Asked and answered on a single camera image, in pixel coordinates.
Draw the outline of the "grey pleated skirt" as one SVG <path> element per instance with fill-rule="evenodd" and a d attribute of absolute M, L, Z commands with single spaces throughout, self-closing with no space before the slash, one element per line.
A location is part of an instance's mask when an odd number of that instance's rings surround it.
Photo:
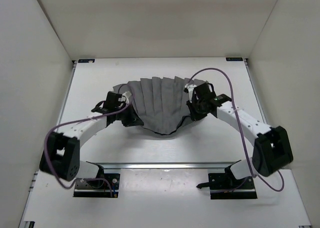
<path fill-rule="evenodd" d="M 184 92 L 189 78 L 152 77 L 113 86 L 116 93 L 134 92 L 132 110 L 144 122 L 144 129 L 156 134 L 170 135 L 193 121 L 187 106 L 189 96 Z"/>

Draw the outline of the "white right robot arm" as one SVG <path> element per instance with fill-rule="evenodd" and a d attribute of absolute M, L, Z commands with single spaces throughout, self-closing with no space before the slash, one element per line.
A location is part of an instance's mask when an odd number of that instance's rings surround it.
<path fill-rule="evenodd" d="M 222 183 L 226 188 L 218 188 L 219 192 L 232 192 L 249 178 L 269 177 L 293 162 L 288 133 L 283 127 L 272 127 L 253 118 L 235 105 L 231 97 L 216 95 L 211 83 L 187 84 L 184 92 L 189 95 L 186 104 L 193 121 L 212 114 L 238 131 L 242 142 L 249 141 L 253 146 L 252 157 L 225 168 Z"/>

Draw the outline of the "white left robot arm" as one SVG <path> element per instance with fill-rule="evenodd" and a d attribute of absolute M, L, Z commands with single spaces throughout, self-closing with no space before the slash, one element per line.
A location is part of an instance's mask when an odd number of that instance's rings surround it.
<path fill-rule="evenodd" d="M 142 126 L 144 123 L 134 110 L 133 100 L 130 91 L 122 94 L 109 91 L 88 117 L 70 121 L 71 127 L 64 132 L 50 131 L 44 140 L 40 171 L 53 175 L 58 181 L 80 179 L 94 187 L 101 186 L 105 182 L 102 166 L 81 161 L 81 147 L 115 121 L 120 121 L 124 127 Z"/>

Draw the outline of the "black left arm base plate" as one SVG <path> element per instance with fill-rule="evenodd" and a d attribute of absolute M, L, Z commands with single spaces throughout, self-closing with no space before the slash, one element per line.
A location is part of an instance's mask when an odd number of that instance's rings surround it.
<path fill-rule="evenodd" d="M 110 186 L 103 181 L 77 181 L 73 197 L 84 198 L 118 198 L 121 174 L 119 169 L 105 169 L 104 178 Z"/>

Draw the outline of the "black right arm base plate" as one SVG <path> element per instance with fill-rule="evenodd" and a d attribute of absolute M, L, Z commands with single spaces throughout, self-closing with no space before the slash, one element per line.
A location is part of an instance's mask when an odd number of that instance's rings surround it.
<path fill-rule="evenodd" d="M 211 200 L 257 199 L 257 192 L 251 176 L 241 180 L 230 180 L 225 173 L 209 173 Z"/>

